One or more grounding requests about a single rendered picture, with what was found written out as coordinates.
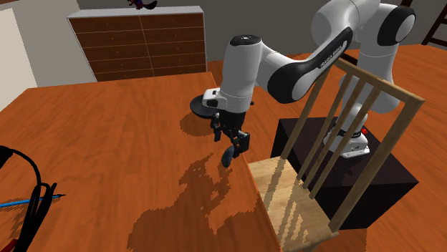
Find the light wooden chair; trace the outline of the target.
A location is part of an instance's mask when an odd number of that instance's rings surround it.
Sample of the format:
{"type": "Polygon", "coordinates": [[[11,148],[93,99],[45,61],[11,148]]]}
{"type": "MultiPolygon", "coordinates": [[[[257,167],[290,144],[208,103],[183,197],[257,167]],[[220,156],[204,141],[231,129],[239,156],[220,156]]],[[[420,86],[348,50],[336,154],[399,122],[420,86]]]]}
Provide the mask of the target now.
{"type": "Polygon", "coordinates": [[[337,60],[335,66],[343,70],[346,77],[300,171],[293,169],[287,157],[306,124],[308,115],[315,104],[322,85],[325,83],[327,72],[324,72],[315,82],[315,86],[281,155],[249,165],[271,224],[277,234],[282,252],[314,252],[318,245],[338,236],[342,224],[357,205],[415,114],[425,102],[422,97],[343,59],[337,60]],[[365,98],[364,104],[347,129],[345,136],[340,140],[331,158],[322,167],[321,162],[366,84],[370,84],[372,90],[365,98]],[[333,217],[328,218],[315,197],[327,180],[327,176],[333,169],[348,140],[381,92],[400,100],[405,106],[363,168],[345,199],[340,203],[333,217]]]}

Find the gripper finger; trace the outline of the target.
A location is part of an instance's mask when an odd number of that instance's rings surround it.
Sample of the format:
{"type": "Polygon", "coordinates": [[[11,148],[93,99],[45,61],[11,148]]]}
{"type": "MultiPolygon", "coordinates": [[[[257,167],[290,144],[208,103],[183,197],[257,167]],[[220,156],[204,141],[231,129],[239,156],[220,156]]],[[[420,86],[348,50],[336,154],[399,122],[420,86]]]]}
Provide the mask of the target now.
{"type": "Polygon", "coordinates": [[[230,131],[230,140],[232,146],[231,149],[231,156],[232,158],[237,158],[241,153],[246,152],[249,149],[249,142],[250,142],[251,135],[248,132],[242,132],[242,131],[230,131]]]}
{"type": "Polygon", "coordinates": [[[218,142],[221,139],[221,126],[219,121],[219,114],[213,114],[210,126],[213,129],[214,141],[218,142]]]}

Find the dark blue oval thing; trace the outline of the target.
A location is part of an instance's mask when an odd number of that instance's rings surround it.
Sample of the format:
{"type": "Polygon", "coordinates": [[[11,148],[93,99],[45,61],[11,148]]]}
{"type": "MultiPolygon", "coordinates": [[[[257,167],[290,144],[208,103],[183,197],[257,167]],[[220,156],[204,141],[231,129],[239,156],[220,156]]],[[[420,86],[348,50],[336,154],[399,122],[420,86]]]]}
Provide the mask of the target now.
{"type": "Polygon", "coordinates": [[[234,158],[234,152],[235,152],[234,146],[230,146],[224,151],[224,153],[221,157],[221,164],[225,168],[228,168],[230,166],[231,161],[234,158]]]}

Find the black round plate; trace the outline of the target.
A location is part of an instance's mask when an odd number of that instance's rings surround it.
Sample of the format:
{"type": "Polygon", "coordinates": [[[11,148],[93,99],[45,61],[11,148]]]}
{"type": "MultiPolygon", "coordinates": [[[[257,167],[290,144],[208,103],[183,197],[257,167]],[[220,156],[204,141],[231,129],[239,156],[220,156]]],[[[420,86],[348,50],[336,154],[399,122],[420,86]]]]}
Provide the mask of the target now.
{"type": "Polygon", "coordinates": [[[216,108],[204,106],[202,101],[203,95],[201,94],[193,98],[190,102],[190,109],[196,116],[203,119],[211,119],[214,114],[219,112],[216,108]]]}

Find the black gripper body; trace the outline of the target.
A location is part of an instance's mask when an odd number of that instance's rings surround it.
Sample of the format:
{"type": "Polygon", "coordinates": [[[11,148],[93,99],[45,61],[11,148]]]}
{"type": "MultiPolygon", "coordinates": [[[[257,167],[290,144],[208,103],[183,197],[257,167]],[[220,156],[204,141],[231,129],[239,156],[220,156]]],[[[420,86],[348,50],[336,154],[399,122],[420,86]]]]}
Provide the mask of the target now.
{"type": "Polygon", "coordinates": [[[244,123],[245,113],[219,112],[220,126],[225,135],[237,135],[244,123]]]}

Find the dark wooden ladder shelf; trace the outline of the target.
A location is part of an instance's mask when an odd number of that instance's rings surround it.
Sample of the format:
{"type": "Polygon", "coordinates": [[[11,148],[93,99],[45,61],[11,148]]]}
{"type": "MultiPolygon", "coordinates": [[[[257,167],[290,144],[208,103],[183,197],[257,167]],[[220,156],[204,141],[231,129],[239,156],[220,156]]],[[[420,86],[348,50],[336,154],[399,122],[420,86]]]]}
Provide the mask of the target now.
{"type": "Polygon", "coordinates": [[[439,26],[441,24],[447,25],[447,2],[445,6],[443,7],[441,13],[436,18],[435,22],[433,23],[433,26],[430,28],[428,33],[426,34],[425,38],[421,42],[422,45],[428,45],[429,43],[436,44],[438,46],[447,47],[447,41],[442,39],[437,39],[434,37],[434,34],[438,30],[439,26]]]}

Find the dark purple animal figure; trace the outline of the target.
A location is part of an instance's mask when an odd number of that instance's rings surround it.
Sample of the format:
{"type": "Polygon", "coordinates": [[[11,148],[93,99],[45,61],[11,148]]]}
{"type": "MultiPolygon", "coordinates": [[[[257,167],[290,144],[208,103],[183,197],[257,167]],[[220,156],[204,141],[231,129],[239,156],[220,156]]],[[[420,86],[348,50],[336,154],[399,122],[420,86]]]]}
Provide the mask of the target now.
{"type": "Polygon", "coordinates": [[[132,6],[134,5],[136,9],[140,10],[140,9],[149,9],[152,10],[154,9],[157,4],[158,1],[157,0],[153,0],[152,2],[150,2],[149,4],[144,4],[143,0],[127,0],[129,2],[129,5],[132,6]]]}

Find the brown chest of drawers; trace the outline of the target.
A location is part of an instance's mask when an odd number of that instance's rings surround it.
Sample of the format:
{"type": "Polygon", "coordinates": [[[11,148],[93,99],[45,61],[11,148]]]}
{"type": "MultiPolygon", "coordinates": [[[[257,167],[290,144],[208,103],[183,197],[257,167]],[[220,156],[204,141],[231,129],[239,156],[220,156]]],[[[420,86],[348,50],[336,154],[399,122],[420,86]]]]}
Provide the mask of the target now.
{"type": "Polygon", "coordinates": [[[98,82],[207,70],[199,6],[83,9],[67,20],[98,82]]]}

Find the blue pen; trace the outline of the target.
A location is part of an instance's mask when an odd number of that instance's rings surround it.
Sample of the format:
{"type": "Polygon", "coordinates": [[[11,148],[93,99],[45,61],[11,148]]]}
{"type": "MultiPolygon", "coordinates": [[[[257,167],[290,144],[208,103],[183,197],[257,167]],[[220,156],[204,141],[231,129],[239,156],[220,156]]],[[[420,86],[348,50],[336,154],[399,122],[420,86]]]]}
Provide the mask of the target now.
{"type": "MultiPolygon", "coordinates": [[[[52,196],[52,199],[56,199],[56,198],[61,198],[63,196],[66,196],[66,194],[56,194],[52,196]]],[[[0,208],[8,208],[8,207],[13,207],[16,205],[23,205],[23,204],[28,204],[31,202],[31,199],[26,199],[26,200],[16,200],[16,201],[12,201],[9,203],[0,203],[0,208]]]]}

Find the black headphones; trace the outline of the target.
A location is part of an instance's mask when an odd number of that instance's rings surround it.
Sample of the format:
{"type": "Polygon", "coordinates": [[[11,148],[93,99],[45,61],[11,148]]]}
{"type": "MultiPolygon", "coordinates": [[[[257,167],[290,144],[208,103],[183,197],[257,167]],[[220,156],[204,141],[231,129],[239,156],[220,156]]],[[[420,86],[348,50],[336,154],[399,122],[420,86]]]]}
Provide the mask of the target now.
{"type": "Polygon", "coordinates": [[[27,252],[32,240],[37,234],[37,231],[39,230],[49,211],[50,205],[52,204],[52,196],[54,195],[54,190],[57,187],[57,184],[53,183],[52,185],[49,185],[47,183],[43,183],[39,169],[30,157],[18,150],[11,149],[3,145],[0,145],[0,169],[13,154],[20,156],[32,166],[37,179],[37,184],[34,187],[30,197],[31,202],[28,203],[21,233],[17,238],[17,244],[12,251],[27,252]]]}

